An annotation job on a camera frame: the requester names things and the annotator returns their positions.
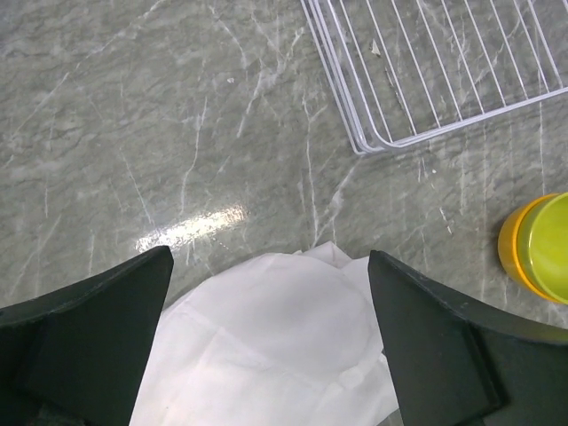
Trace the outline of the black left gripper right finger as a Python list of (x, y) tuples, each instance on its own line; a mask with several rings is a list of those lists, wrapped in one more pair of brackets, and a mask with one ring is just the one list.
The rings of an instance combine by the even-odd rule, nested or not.
[(406, 425), (565, 425), (567, 332), (499, 310), (383, 252), (376, 318)]

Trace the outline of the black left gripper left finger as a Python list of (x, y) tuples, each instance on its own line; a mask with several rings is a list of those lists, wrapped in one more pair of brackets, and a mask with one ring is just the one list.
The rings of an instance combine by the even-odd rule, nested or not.
[(89, 425), (130, 422), (170, 286), (157, 246), (116, 267), (1, 310), (1, 423), (43, 404)]

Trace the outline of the lime green bowl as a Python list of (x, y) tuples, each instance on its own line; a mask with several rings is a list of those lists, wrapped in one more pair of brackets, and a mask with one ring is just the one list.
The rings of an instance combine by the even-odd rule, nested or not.
[(530, 282), (567, 304), (567, 193), (554, 194), (527, 212), (519, 228), (517, 253)]

